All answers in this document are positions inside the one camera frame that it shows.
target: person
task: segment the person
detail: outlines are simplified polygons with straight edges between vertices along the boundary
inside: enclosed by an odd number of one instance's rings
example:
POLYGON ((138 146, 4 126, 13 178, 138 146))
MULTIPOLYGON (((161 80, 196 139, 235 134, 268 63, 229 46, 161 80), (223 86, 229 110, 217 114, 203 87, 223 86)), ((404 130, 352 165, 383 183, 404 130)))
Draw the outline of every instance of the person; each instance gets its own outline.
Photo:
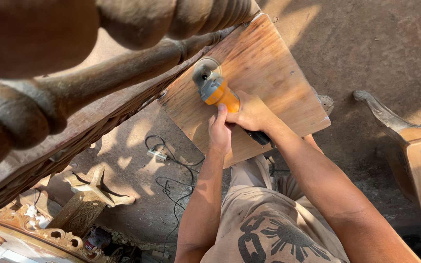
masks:
POLYGON ((300 138, 258 96, 237 95, 239 112, 220 104, 209 119, 209 151, 183 213, 175 262, 421 262, 311 135, 300 138), (265 132, 291 172, 277 192, 262 155, 235 164, 221 206, 231 123, 265 132))

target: electrical outlet box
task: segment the electrical outlet box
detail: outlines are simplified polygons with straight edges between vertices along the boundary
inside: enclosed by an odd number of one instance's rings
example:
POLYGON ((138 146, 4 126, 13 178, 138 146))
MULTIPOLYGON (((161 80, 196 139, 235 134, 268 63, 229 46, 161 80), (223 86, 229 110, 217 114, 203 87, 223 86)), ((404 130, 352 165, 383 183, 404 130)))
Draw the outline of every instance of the electrical outlet box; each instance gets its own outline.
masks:
POLYGON ((165 161, 167 159, 167 155, 160 153, 154 149, 149 149, 149 151, 147 152, 147 155, 149 155, 150 157, 155 157, 157 160, 160 161, 165 161))

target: hand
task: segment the hand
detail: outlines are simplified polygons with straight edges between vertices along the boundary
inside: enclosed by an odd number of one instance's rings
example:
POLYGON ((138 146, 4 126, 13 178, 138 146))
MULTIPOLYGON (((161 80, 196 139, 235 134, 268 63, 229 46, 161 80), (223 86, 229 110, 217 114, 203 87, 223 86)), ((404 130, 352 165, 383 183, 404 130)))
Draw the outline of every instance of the hand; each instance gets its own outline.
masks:
POLYGON ((271 123, 280 121, 258 95, 249 95, 241 90, 236 94, 240 99, 240 108, 238 112, 228 113, 227 122, 236 123, 249 131, 266 132, 271 123))
POLYGON ((231 130, 235 127, 233 123, 225 123, 227 113, 227 106, 221 103, 218 114, 209 119, 209 149, 225 154, 230 151, 231 130))

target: power cord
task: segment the power cord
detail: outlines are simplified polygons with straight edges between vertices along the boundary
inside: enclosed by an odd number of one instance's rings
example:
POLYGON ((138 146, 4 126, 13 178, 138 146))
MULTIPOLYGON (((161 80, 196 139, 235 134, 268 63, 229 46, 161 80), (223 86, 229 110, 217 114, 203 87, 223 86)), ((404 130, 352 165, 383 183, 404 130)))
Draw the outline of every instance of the power cord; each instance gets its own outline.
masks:
POLYGON ((197 162, 197 163, 195 163, 195 164, 184 164, 184 163, 182 163, 182 162, 180 162, 180 161, 178 161, 176 158, 175 158, 175 156, 173 155, 173 152, 172 151, 170 151, 170 149, 165 145, 165 141, 160 137, 160 136, 157 136, 157 135, 149 135, 149 136, 147 136, 146 138, 145 138, 145 140, 144 140, 144 142, 145 142, 145 146, 147 147, 147 150, 149 150, 149 149, 151 149, 148 145, 147 145, 147 140, 149 139, 149 138, 152 138, 152 137, 155 137, 155 138, 159 138, 161 141, 162 141, 162 143, 158 143, 158 144, 156 144, 154 147, 152 147, 153 149, 155 149, 155 147, 157 147, 157 146, 163 146, 164 148, 166 148, 167 150, 168 150, 168 152, 172 155, 172 158, 170 158, 169 156, 167 157, 167 160, 171 160, 171 161, 173 161, 173 162, 175 162, 175 163, 177 163, 177 164, 179 164, 179 165, 182 165, 183 167, 185 167, 186 169, 188 169, 188 171, 190 172, 190 174, 191 174, 191 184, 187 184, 187 183, 184 183, 184 182, 180 182, 180 181, 177 181, 177 180, 175 180, 175 179, 172 179, 172 178, 169 178, 169 177, 166 177, 166 176, 159 176, 159 177, 157 177, 157 178, 155 178, 155 182, 159 185, 159 186, 161 186, 162 187, 162 193, 164 193, 164 194, 166 194, 167 195, 167 197, 168 197, 168 199, 170 199, 170 200, 172 200, 172 202, 173 203, 175 203, 175 205, 174 205, 174 207, 173 207, 173 214, 175 215, 175 218, 176 218, 176 226, 175 226, 175 228, 167 235, 167 237, 165 238, 165 242, 163 243, 163 254, 162 254, 162 261, 161 261, 161 263, 163 263, 163 258, 164 258, 164 256, 165 256, 165 250, 166 250, 166 245, 167 245, 167 240, 168 240, 168 237, 170 237, 170 235, 178 228, 178 226, 179 226, 179 224, 180 224, 180 220, 178 219, 178 216, 176 215, 176 206, 180 206, 181 208, 183 208, 183 210, 184 210, 184 207, 182 206, 182 205, 180 205, 178 202, 179 201, 181 201, 183 198, 185 198, 185 197, 188 197, 188 196, 190 196, 192 193, 193 193, 193 190, 194 190, 194 174, 193 174, 193 172, 196 172, 196 173, 198 173, 199 174, 199 171, 197 171, 197 170, 195 170, 195 169, 193 169, 193 168, 191 168, 192 166, 196 166, 196 165, 199 165, 200 163, 202 163, 203 161, 204 161, 204 159, 205 158, 203 158, 202 160, 200 160, 199 162, 197 162), (160 184, 159 183, 159 179, 166 179, 167 181, 165 182, 165 185, 162 185, 162 184, 160 184), (189 194, 187 194, 187 195, 185 195, 185 196, 182 196, 180 199, 178 199, 177 201, 175 201, 175 200, 173 200, 171 197, 170 197, 170 194, 171 194, 171 192, 170 192, 170 184, 168 183, 169 181, 173 181, 173 182, 177 182, 177 183, 179 183, 179 184, 181 184, 181 185, 185 185, 185 186, 189 186, 189 187, 191 187, 191 190, 190 190, 190 192, 189 192, 189 194))

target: beige shirt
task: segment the beige shirt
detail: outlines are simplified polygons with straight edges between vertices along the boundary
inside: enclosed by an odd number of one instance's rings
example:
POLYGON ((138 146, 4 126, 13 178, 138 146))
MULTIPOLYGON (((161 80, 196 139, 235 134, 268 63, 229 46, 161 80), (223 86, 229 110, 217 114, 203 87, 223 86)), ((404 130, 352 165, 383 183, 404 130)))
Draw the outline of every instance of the beige shirt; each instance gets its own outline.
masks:
POLYGON ((271 189, 231 187, 216 243, 201 262, 349 262, 337 236, 317 219, 319 212, 306 198, 300 202, 308 208, 271 189))

